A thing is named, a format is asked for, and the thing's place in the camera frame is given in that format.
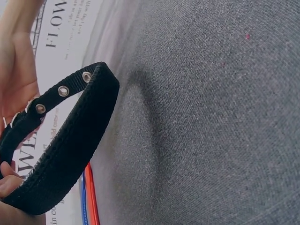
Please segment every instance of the gray textile surface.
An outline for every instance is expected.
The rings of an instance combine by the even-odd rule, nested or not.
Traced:
[[[300,224],[300,1],[107,2],[101,225]]]

